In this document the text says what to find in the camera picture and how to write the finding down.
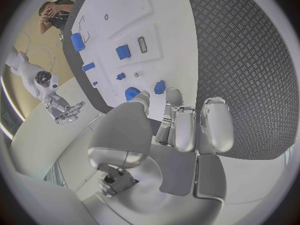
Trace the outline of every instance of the person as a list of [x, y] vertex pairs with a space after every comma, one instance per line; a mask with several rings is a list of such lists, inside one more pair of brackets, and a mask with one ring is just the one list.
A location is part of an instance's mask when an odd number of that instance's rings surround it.
[[74, 2], [71, 0], [46, 1], [38, 10], [41, 17], [38, 22], [38, 30], [44, 34], [52, 26], [64, 30]]

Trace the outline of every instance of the yellow wall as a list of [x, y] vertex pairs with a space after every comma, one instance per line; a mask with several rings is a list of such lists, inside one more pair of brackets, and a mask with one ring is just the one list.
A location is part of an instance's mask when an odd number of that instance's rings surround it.
[[[38, 30], [38, 23], [39, 23], [40, 17], [38, 14], [38, 9], [33, 13], [32, 17], [30, 18], [30, 24], [31, 24], [31, 46], [28, 51], [30, 53], [31, 51], [35, 50], [36, 48], [40, 46], [47, 46], [49, 47], [55, 54], [55, 66], [52, 70], [52, 74], [59, 75], [59, 84], [62, 85], [69, 79], [73, 77], [73, 73], [70, 70], [70, 67], [67, 63], [67, 60], [65, 58], [65, 55], [63, 53], [63, 46], [60, 42], [60, 30], [52, 27], [50, 28], [46, 33], [40, 34]], [[27, 22], [22, 31], [29, 34], [30, 26]], [[16, 42], [15, 42], [15, 48], [18, 51], [25, 52], [27, 45], [28, 45], [28, 37], [21, 33], [19, 34]], [[37, 64], [44, 68], [47, 71], [50, 71], [50, 63], [48, 54], [43, 51], [37, 51], [35, 53], [29, 54], [29, 61], [32, 64]], [[23, 114], [25, 118], [28, 117], [30, 112], [40, 103], [40, 100], [37, 98], [34, 98], [23, 86], [22, 79], [19, 76], [14, 75], [10, 68], [7, 66], [3, 75], [3, 82], [8, 90], [8, 93], [13, 101], [13, 103], [16, 105], [16, 107], [19, 109], [19, 111]]]

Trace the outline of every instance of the humanoid robot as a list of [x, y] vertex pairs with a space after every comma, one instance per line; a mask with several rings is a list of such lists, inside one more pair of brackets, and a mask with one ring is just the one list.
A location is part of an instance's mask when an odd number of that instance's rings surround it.
[[61, 96], [56, 94], [59, 88], [59, 77], [45, 71], [42, 67], [31, 64], [27, 55], [12, 48], [5, 63], [10, 70], [22, 78], [24, 87], [35, 98], [40, 99], [46, 106], [49, 115], [56, 124], [67, 124], [78, 119], [80, 109], [85, 102], [70, 106]]
[[[102, 175], [99, 192], [83, 203], [98, 224], [210, 225], [226, 198], [226, 177], [216, 153], [234, 143], [233, 121], [220, 97], [196, 110], [178, 89], [166, 90], [163, 121], [153, 142], [142, 91], [107, 113], [93, 133], [88, 156]], [[103, 204], [113, 213], [101, 216]]]

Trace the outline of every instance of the dark hair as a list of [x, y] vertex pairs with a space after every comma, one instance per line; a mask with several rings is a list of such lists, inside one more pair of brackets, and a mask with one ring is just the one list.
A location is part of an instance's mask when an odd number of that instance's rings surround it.
[[46, 7], [48, 4], [51, 4], [51, 2], [50, 2], [50, 1], [46, 1], [46, 2], [44, 2], [44, 4], [40, 7], [40, 9], [38, 10], [38, 15], [39, 15], [39, 16], [42, 16], [42, 12], [44, 11], [45, 7]]

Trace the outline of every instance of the white robotic hand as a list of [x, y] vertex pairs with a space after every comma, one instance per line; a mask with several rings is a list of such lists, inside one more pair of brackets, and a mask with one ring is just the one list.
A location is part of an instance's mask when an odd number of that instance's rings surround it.
[[45, 71], [42, 67], [31, 64], [28, 57], [14, 47], [8, 54], [5, 63], [10, 70], [22, 78], [24, 87], [35, 98], [40, 99], [46, 106], [49, 115], [57, 124], [67, 124], [78, 119], [77, 114], [85, 105], [82, 101], [75, 106], [56, 94], [59, 87], [59, 77]]

